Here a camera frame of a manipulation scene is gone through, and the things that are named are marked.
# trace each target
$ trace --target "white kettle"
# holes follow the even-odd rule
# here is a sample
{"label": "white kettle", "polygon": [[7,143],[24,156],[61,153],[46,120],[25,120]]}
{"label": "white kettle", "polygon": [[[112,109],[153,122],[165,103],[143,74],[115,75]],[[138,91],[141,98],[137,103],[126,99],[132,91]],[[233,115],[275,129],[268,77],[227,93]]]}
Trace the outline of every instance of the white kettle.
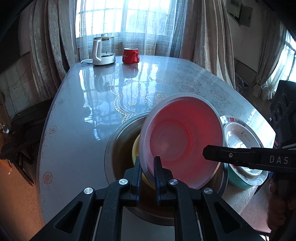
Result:
{"label": "white kettle", "polygon": [[94,38],[92,49],[92,63],[94,65],[111,64],[116,61],[114,36],[102,34]]}

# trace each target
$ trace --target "wall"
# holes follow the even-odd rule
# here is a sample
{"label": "wall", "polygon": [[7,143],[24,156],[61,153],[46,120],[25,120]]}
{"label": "wall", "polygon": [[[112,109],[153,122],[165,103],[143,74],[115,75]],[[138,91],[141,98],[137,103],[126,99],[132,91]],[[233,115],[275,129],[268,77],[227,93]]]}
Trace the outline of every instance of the wall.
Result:
{"label": "wall", "polygon": [[33,2],[29,6],[27,6],[20,14],[18,25],[18,40],[21,56],[30,51],[29,19],[32,4]]}
{"label": "wall", "polygon": [[250,27],[239,26],[229,15],[229,25],[232,37],[234,58],[241,61],[251,69],[257,72],[259,50],[262,42],[262,21],[261,8],[262,3],[255,0],[243,0],[242,3],[253,8]]}
{"label": "wall", "polygon": [[6,49],[10,53],[16,52],[16,54],[9,65],[0,69],[0,91],[4,94],[5,106],[11,118],[16,113],[40,102],[30,61],[29,18],[31,6],[32,4],[22,11],[14,22],[13,28],[10,29],[10,32],[14,34],[14,41],[10,41],[10,44],[6,45]]}
{"label": "wall", "polygon": [[236,58],[234,59],[234,71],[243,78],[249,86],[252,86],[253,80],[256,76],[256,72],[252,70],[247,65],[238,61]]}
{"label": "wall", "polygon": [[0,73],[0,91],[5,96],[5,105],[11,117],[40,102],[29,53]]}

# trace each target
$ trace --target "dining table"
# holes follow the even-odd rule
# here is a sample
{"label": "dining table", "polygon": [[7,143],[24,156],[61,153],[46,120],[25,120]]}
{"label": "dining table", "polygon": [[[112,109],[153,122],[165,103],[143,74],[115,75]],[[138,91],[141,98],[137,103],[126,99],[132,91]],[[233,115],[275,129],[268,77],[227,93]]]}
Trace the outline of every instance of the dining table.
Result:
{"label": "dining table", "polygon": [[[37,190],[44,223],[86,187],[107,187],[104,155],[113,132],[175,93],[205,98],[219,116],[242,120],[265,148],[273,147],[275,132],[265,118],[232,86],[189,60],[140,56],[138,64],[126,65],[117,56],[105,66],[76,63],[55,95],[40,142]],[[201,118],[207,122],[207,116]],[[222,198],[240,214],[256,188],[228,183]],[[175,240],[174,227],[147,222],[124,208],[121,240]]]}

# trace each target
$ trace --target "metal screw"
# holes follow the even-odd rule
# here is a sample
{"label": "metal screw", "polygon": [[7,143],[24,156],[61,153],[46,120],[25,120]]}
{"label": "metal screw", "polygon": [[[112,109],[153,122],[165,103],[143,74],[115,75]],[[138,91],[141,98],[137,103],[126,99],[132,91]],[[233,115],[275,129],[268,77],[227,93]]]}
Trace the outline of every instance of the metal screw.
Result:
{"label": "metal screw", "polygon": [[171,185],[177,185],[177,184],[178,184],[178,180],[177,180],[177,179],[171,179],[171,180],[169,180],[168,182],[169,182],[169,184],[171,184]]}
{"label": "metal screw", "polygon": [[119,182],[120,185],[125,185],[125,184],[128,183],[128,180],[123,178],[123,179],[120,179],[118,182]]}
{"label": "metal screw", "polygon": [[211,188],[205,188],[204,189],[204,193],[205,194],[212,194],[213,193],[213,190]]}
{"label": "metal screw", "polygon": [[85,194],[91,194],[93,192],[93,189],[92,188],[86,188],[84,189],[83,191]]}

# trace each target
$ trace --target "human hand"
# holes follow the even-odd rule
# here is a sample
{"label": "human hand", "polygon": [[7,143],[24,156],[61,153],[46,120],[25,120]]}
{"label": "human hand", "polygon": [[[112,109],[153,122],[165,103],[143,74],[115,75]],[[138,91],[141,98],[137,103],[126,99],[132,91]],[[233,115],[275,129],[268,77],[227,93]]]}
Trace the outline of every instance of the human hand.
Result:
{"label": "human hand", "polygon": [[275,231],[285,223],[286,209],[294,210],[296,208],[296,197],[285,202],[277,195],[277,183],[274,180],[271,180],[269,184],[269,191],[271,195],[268,200],[267,225],[272,231]]}

